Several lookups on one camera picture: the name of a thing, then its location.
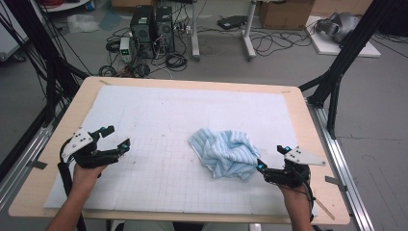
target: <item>black metal pole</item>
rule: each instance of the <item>black metal pole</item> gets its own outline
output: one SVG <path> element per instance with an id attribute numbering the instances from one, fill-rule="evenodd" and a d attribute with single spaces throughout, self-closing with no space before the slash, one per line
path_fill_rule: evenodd
<path id="1" fill-rule="evenodd" d="M 335 121 L 342 78 L 398 1 L 373 0 L 330 68 L 323 75 L 299 87 L 305 91 L 318 86 L 308 97 L 308 102 L 317 108 L 322 108 L 324 101 L 331 95 L 327 129 L 332 139 L 336 138 Z"/>

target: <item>desk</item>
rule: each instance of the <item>desk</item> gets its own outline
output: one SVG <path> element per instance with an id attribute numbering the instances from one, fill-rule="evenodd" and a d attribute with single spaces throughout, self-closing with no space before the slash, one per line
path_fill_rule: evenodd
<path id="1" fill-rule="evenodd" d="M 15 198 L 9 213 L 16 217 L 55 216 L 57 210 L 44 209 L 43 204 L 54 184 L 58 173 L 58 153 L 63 143 L 82 124 L 90 107 L 104 85 L 139 86 L 188 90 L 230 90 L 244 92 L 265 92 L 282 94 L 285 98 L 288 112 L 291 115 L 293 129 L 297 143 L 324 160 L 327 160 L 318 133 L 310 117 L 300 90 L 296 87 L 261 86 L 227 83 L 206 83 L 168 80 L 119 79 L 89 77 L 81 86 L 49 143 L 44 148 L 39 160 L 48 164 L 44 170 L 32 169 L 26 182 Z M 314 223 L 347 224 L 348 211 L 336 185 L 326 183 L 324 176 L 333 177 L 330 166 L 311 167 L 311 187 L 319 205 L 319 216 Z M 258 222 L 258 223 L 289 223 L 287 217 L 274 216 L 243 216 L 243 215 L 214 215 L 214 214 L 186 214 L 186 213 L 154 213 L 154 212 L 123 212 L 123 211 L 84 211 L 85 218 L 110 219 L 150 219 L 174 221 L 225 221 L 225 222 Z"/>

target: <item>desktop computer tower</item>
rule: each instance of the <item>desktop computer tower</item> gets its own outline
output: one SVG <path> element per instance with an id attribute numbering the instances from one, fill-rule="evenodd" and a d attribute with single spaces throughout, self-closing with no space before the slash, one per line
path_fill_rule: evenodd
<path id="1" fill-rule="evenodd" d="M 156 23 L 160 38 L 160 52 L 172 53 L 174 49 L 173 18 L 171 7 L 159 7 L 156 10 Z"/>
<path id="2" fill-rule="evenodd" d="M 130 29 L 138 55 L 142 58 L 155 58 L 154 43 L 158 36 L 153 6 L 136 6 Z"/>

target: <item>crumpled towel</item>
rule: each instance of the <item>crumpled towel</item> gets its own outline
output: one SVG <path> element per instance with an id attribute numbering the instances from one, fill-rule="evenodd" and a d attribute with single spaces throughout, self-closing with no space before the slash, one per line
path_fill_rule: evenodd
<path id="1" fill-rule="evenodd" d="M 255 172 L 261 155 L 248 135 L 237 131 L 214 133 L 202 128 L 190 137 L 189 143 L 214 178 L 239 176 L 247 180 Z"/>

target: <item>white paper sheet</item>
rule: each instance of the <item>white paper sheet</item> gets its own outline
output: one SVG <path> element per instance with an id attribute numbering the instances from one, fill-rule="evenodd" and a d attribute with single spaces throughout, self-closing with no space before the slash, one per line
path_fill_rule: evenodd
<path id="1" fill-rule="evenodd" d="M 88 209 L 286 215 L 282 193 L 255 172 L 240 178 L 213 179 L 188 144 L 198 129 L 248 134 L 269 166 L 282 168 L 276 145 L 296 146 L 285 99 L 280 94 L 221 90 L 177 90 L 105 86 L 83 127 L 93 132 L 113 125 L 99 150 L 127 138 L 131 149 L 107 167 L 86 204 Z M 61 177 L 44 207 L 64 203 Z"/>

